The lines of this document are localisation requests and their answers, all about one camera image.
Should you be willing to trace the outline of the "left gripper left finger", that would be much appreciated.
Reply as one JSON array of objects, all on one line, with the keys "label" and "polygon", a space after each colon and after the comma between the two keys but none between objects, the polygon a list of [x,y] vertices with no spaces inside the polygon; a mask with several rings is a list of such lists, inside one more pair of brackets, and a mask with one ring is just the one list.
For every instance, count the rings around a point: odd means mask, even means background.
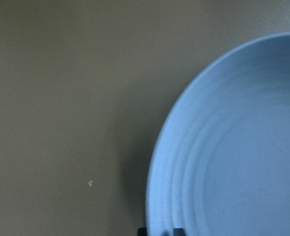
[{"label": "left gripper left finger", "polygon": [[137,236],[147,236],[147,228],[138,228]]}]

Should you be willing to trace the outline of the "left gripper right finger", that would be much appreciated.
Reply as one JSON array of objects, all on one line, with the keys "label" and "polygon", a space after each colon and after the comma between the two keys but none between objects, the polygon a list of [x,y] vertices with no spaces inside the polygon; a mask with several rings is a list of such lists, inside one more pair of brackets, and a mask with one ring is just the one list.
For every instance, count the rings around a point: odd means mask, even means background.
[{"label": "left gripper right finger", "polygon": [[185,236],[185,230],[183,228],[174,228],[173,236]]}]

